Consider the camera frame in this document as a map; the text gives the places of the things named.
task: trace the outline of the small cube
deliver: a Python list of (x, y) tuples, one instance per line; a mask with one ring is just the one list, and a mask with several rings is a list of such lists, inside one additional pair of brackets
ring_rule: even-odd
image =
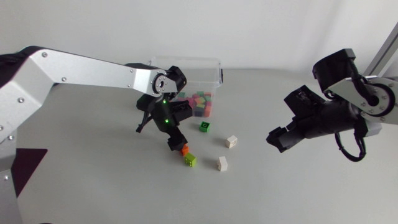
[(197, 158), (189, 152), (185, 155), (184, 160), (185, 163), (190, 167), (194, 167), (197, 164)]
[(195, 98), (197, 104), (204, 104), (206, 100), (203, 97)]
[(235, 136), (231, 136), (231, 137), (225, 139), (225, 146), (229, 149), (234, 147), (236, 145), (236, 143), (238, 143), (238, 138)]
[(210, 129), (210, 123), (207, 123), (207, 122), (202, 122), (201, 123), (201, 125), (200, 125), (200, 131), (203, 131), (203, 132), (208, 132), (209, 131), (209, 129)]
[(217, 166), (219, 171), (226, 171), (228, 168), (228, 163), (226, 162), (225, 156), (220, 156), (217, 161)]
[(204, 114), (204, 111), (193, 111), (193, 115), (197, 117), (202, 117)]
[(179, 94), (178, 94), (178, 97), (180, 97), (180, 98), (185, 98), (185, 93), (184, 93), (184, 92), (179, 93)]
[(184, 147), (182, 147), (181, 149), (181, 154), (182, 156), (186, 156), (189, 152), (189, 146), (187, 146), (187, 144), (184, 145)]
[(197, 110), (200, 110), (200, 111), (204, 111), (205, 110), (205, 105), (203, 105), (203, 104), (198, 104), (198, 105), (196, 105), (196, 109)]
[(205, 117), (209, 117), (211, 113), (211, 106), (207, 106), (205, 108)]

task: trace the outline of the clear plastic container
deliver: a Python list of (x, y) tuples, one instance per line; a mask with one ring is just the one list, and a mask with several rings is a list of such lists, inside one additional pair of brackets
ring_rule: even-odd
[(212, 114), (216, 89), (223, 84), (221, 62), (217, 58), (156, 56), (149, 65), (161, 69), (177, 66), (187, 78), (187, 85), (175, 101), (188, 100), (193, 116), (209, 117)]

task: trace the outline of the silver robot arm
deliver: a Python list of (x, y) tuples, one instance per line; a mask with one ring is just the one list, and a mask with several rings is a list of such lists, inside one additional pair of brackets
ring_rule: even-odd
[[(146, 106), (158, 99), (173, 98), (187, 80), (177, 67), (165, 71), (140, 63), (119, 65), (42, 47), (32, 46), (16, 54), (0, 55), (0, 223), (22, 223), (11, 169), (16, 158), (17, 128), (42, 106), (54, 83), (135, 89), (148, 96), (142, 97), (144, 102), (140, 103), (148, 116), (151, 110), (146, 110)], [(177, 144), (186, 143), (177, 128), (178, 121), (191, 116), (192, 109), (186, 108), (183, 117), (174, 116), (172, 109), (162, 109), (164, 116), (176, 122), (159, 129), (172, 133), (174, 145), (169, 146), (178, 148)]]
[(21, 53), (27, 54), (26, 59), (0, 88), (0, 139), (10, 136), (42, 106), (54, 83), (132, 88), (154, 97), (177, 92), (175, 82), (162, 69), (119, 65), (40, 47)]

